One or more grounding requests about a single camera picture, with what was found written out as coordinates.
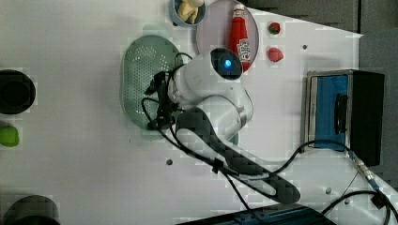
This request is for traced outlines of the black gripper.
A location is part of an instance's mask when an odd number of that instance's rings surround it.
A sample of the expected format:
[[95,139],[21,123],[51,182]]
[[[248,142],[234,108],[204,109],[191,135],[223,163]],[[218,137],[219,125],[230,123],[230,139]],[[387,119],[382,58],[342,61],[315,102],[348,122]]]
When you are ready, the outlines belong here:
[[149,129],[167,129],[175,122],[173,117],[173,102],[168,97],[166,75],[167,72],[165,71],[155,74],[149,87],[145,90],[147,96],[154,93],[158,95],[157,115],[155,119],[152,119],[147,124]]

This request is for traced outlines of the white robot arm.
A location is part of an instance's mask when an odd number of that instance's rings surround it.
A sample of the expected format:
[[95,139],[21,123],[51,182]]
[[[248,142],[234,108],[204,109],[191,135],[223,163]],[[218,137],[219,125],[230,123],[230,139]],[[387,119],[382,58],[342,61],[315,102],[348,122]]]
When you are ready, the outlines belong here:
[[241,83],[243,67],[224,48],[194,57],[185,65],[157,73],[146,94],[157,95],[150,129],[171,131],[168,140],[187,155],[277,203],[303,203],[327,214],[348,199],[356,200],[348,222],[360,225],[363,207],[383,209],[382,225],[397,225],[393,189],[366,168],[344,143],[313,140],[300,145],[276,170],[232,144],[253,118],[253,102]]

